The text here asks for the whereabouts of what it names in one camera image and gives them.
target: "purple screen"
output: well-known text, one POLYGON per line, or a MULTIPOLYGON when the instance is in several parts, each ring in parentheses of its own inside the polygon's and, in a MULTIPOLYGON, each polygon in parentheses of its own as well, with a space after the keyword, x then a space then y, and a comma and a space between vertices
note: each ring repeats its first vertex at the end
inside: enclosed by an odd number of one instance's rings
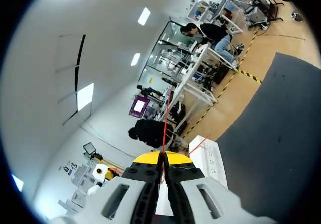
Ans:
POLYGON ((141 118, 149 104, 150 100, 141 96, 137 96, 131 106, 129 115, 141 118))

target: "man in black shirt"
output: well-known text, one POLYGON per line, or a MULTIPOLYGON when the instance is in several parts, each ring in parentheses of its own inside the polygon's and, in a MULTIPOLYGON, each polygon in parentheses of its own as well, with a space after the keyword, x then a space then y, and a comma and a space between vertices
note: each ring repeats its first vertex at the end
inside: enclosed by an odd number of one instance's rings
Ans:
MULTIPOLYGON (((132 139, 143 141, 157 149, 163 144, 164 126, 164 122, 141 119, 128 131, 128 134, 132 139)), ((165 144, 171 140, 173 130, 173 126, 166 125, 165 144)))
POLYGON ((238 67, 238 61, 229 53, 226 48, 231 42, 231 36, 227 33, 225 26, 217 26, 214 24, 203 23, 196 25, 188 23, 186 26, 181 27, 181 33, 185 36, 201 36, 201 45, 211 43, 211 49, 220 54, 225 60, 230 62, 233 67, 238 67))

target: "white ceiling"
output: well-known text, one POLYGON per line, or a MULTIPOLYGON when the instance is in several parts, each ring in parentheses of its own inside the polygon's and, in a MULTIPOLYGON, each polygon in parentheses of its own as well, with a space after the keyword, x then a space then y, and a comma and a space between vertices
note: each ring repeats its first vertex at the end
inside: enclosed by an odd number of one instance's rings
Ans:
MULTIPOLYGON (((1 132, 13 173, 32 200, 50 158, 64 140, 108 97, 138 80, 168 15, 189 0, 35 0, 10 43, 0 88, 1 132), (144 7, 151 15, 137 21, 144 7), (92 106, 61 124, 60 86, 55 76, 59 36, 86 34, 78 89, 94 83, 92 106), (141 53, 136 66, 130 63, 141 53)), ((75 46, 64 47, 70 52, 75 46)))

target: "wooden floor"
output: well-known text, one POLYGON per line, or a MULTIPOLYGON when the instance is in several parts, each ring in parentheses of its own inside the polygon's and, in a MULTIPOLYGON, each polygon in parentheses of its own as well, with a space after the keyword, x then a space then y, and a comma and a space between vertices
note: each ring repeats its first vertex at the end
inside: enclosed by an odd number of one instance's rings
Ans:
MULTIPOLYGON (((240 66, 241 70, 263 80, 276 52, 298 57, 321 68, 319 52, 313 33, 306 22, 297 22, 292 19, 292 11, 293 6, 289 2, 284 2, 284 5, 279 6, 278 16, 282 17, 284 21, 272 22, 265 33, 262 30, 258 31, 240 66)), ((233 43, 242 42, 245 45, 245 49, 247 49, 253 35, 254 30, 245 30, 244 33, 234 36, 233 43)), ((233 72, 230 71, 221 84, 216 86, 214 96, 220 94, 232 74, 233 72)), ((184 137, 184 140, 189 143, 196 135, 205 137, 208 134, 210 134, 209 139, 216 140, 240 116, 258 88, 259 84, 256 81, 237 73, 219 98, 219 103, 208 111, 202 120, 184 137)), ((196 123, 206 109, 205 106, 199 109, 197 116, 190 121, 185 132, 196 123)))

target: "gray floor mat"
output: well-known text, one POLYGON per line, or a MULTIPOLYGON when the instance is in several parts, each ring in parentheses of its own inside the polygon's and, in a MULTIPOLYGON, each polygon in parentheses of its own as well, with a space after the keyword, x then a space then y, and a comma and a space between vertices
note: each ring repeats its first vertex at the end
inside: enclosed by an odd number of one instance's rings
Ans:
POLYGON ((217 140, 229 189, 256 216, 284 220, 310 182, 321 143, 321 71, 277 53, 241 116, 217 140))

